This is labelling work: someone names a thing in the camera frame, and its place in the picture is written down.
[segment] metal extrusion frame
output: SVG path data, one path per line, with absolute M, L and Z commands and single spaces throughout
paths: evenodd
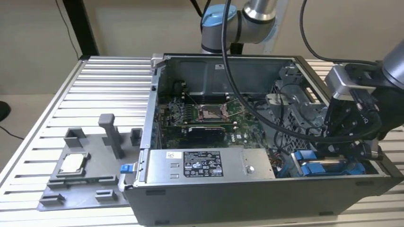
M 313 78 L 313 83 L 319 89 L 326 87 L 322 79 L 333 66 L 333 63 L 319 60 L 310 60 L 309 64 L 302 64 L 310 73 L 317 72 L 321 76 Z M 91 57 L 78 62 L 0 174 L 0 226 L 139 227 L 130 207 L 39 212 L 37 206 L 62 154 L 67 128 L 83 127 L 86 133 L 105 133 L 103 128 L 98 126 L 98 117 L 102 113 L 117 115 L 121 132 L 130 132 L 131 128 L 143 127 L 153 74 L 150 58 Z M 389 133 L 381 146 L 403 173 L 403 127 Z M 397 227 L 403 226 L 403 222 L 404 183 L 395 186 L 385 195 L 362 199 L 339 216 L 195 226 Z

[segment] open computer chassis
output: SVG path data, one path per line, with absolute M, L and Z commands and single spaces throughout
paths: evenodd
M 131 206 L 146 226 L 341 214 L 403 175 L 270 128 L 235 98 L 221 55 L 161 54 L 145 128 L 70 129 L 39 210 Z M 271 121 L 322 135 L 331 92 L 298 56 L 230 56 L 238 88 Z

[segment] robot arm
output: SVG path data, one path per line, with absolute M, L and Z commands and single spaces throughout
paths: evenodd
M 231 43 L 261 43 L 275 26 L 278 0 L 250 0 L 243 10 L 231 6 L 227 23 L 227 47 Z M 213 5 L 202 20 L 203 53 L 222 53 L 222 20 L 225 5 Z
M 404 123 L 404 40 L 378 66 L 337 65 L 326 83 L 334 93 L 325 122 L 327 136 L 354 135 L 366 131 L 375 121 L 366 111 L 378 113 L 382 127 L 362 141 L 323 146 L 323 150 L 381 160 L 383 153 L 378 141 Z

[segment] power cable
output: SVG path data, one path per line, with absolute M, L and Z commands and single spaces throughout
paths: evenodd
M 205 18 L 205 15 L 206 15 L 206 13 L 207 13 L 207 10 L 209 10 L 209 8 L 210 8 L 210 5 L 211 5 L 211 1 L 213 0 L 209 0 L 207 1 L 207 3 L 206 3 L 206 5 L 205 5 L 205 8 L 203 8 L 203 15 L 202 15 L 202 21 L 201 21 L 201 29 L 202 29 L 202 32 L 203 32 L 203 18 Z
M 3 129 L 6 131 L 6 133 L 10 134 L 13 137 L 15 137 L 15 138 L 18 138 L 21 140 L 25 140 L 23 137 L 14 135 L 3 126 L 0 126 L 0 129 Z
M 190 1 L 191 1 L 193 5 L 194 5 L 194 8 L 195 8 L 195 10 L 197 10 L 198 15 L 199 15 L 201 17 L 203 17 L 202 8 L 201 8 L 201 6 L 198 5 L 197 0 L 190 0 Z

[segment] power supply label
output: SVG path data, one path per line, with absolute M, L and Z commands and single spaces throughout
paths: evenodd
M 223 176 L 221 151 L 185 152 L 185 176 Z

